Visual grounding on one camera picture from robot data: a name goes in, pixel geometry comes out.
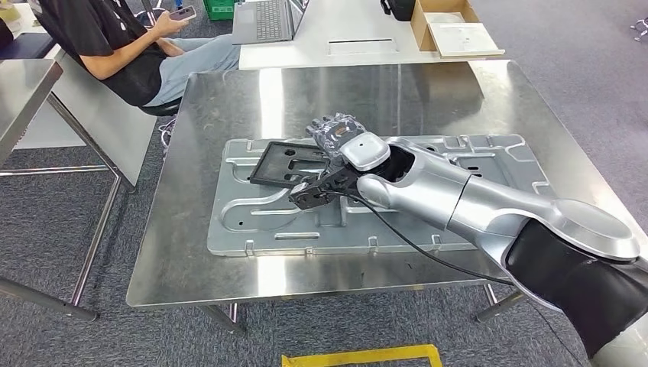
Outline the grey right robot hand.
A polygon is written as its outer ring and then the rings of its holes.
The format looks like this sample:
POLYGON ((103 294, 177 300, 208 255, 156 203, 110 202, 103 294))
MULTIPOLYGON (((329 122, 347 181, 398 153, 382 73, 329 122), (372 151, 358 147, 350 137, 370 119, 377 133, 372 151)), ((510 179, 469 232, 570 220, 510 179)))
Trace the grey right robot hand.
POLYGON ((305 127, 305 131, 332 164, 343 165, 342 146, 366 132, 366 128, 353 115, 336 112, 334 115, 313 119, 305 127))

